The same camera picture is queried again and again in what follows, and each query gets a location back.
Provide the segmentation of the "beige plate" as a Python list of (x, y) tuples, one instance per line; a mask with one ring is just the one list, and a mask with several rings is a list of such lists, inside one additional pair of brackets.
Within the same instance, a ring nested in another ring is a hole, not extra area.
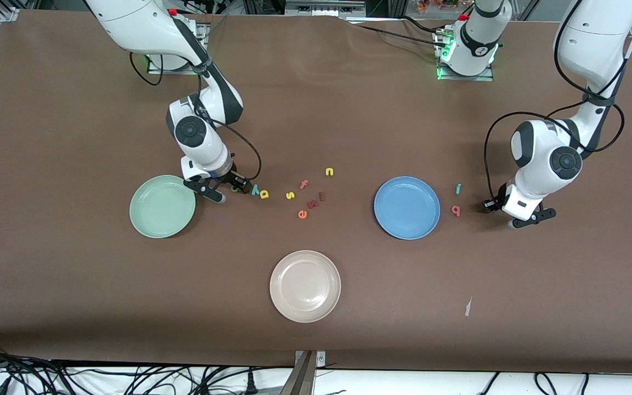
[(270, 297), (284, 318), (315, 323), (327, 317), (341, 295), (341, 277), (326, 255), (300, 250), (283, 257), (270, 276)]

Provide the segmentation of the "grey power strip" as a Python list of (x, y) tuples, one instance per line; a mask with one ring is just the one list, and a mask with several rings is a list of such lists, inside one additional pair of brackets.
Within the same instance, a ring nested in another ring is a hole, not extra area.
[(284, 15), (365, 18), (364, 0), (285, 0)]

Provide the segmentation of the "blue plate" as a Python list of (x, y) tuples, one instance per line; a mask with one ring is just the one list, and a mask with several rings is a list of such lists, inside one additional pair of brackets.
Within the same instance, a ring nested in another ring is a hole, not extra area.
[(394, 177), (376, 191), (374, 217), (394, 238), (418, 240), (434, 231), (441, 219), (441, 201), (428, 183), (415, 177)]

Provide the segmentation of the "green plate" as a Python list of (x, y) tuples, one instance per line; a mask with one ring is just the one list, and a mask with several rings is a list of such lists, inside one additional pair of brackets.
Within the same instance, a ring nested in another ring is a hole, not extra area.
[(180, 233), (195, 214), (195, 193), (182, 178), (161, 175), (143, 183), (131, 198), (130, 221), (145, 237), (160, 239)]

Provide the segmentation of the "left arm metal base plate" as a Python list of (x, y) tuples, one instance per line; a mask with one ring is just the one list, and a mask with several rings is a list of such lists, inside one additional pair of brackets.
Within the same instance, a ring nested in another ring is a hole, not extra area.
[(499, 48), (498, 42), (479, 45), (472, 42), (467, 45), (463, 33), (454, 30), (439, 29), (432, 34), (436, 48), (436, 67), (438, 80), (457, 80), (469, 82), (491, 82), (493, 80), (492, 62)]

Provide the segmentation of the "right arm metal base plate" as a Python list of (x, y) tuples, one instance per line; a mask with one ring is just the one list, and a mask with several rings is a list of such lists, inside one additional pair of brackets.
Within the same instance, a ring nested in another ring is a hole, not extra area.
[[(211, 24), (210, 23), (196, 23), (195, 27), (192, 27), (191, 30), (195, 34), (198, 42), (201, 43), (201, 46), (204, 48), (206, 52), (208, 52), (208, 36), (211, 32)], [(195, 74), (193, 68), (191, 68), (190, 63), (177, 55), (147, 55), (148, 56), (148, 67), (147, 71), (149, 74), (169, 74), (169, 75), (193, 75)]]

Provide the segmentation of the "orange flowers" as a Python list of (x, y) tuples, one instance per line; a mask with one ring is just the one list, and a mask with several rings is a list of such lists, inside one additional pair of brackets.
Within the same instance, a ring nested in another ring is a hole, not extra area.
[(475, 0), (416, 0), (416, 10), (420, 14), (431, 12), (457, 12), (461, 13), (467, 7), (474, 4)]

